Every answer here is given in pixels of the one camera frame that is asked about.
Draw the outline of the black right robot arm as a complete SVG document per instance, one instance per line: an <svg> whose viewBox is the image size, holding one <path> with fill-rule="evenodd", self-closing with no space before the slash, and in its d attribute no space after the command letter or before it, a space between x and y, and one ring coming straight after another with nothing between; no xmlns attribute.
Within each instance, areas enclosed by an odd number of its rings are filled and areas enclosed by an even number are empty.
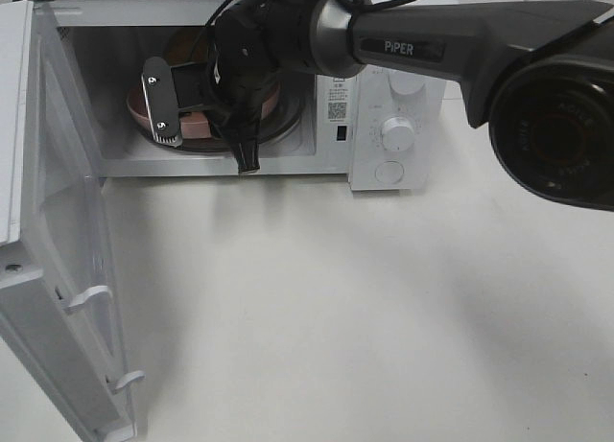
<svg viewBox="0 0 614 442"><path fill-rule="evenodd" d="M529 192L613 207L613 8L594 0L423 6L420 0L225 0L202 62L173 69L242 173L259 167L261 109L279 73L351 78L369 65L454 81Z"/></svg>

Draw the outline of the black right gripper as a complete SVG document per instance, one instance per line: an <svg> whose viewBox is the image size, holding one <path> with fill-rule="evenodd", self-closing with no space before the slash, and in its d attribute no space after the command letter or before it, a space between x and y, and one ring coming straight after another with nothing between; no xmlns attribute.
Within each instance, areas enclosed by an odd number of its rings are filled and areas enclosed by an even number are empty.
<svg viewBox="0 0 614 442"><path fill-rule="evenodd" d="M249 80L247 68L227 60L187 62L171 67L179 113L201 111L215 126L236 160L239 174L260 169L259 142L264 87Z"/></svg>

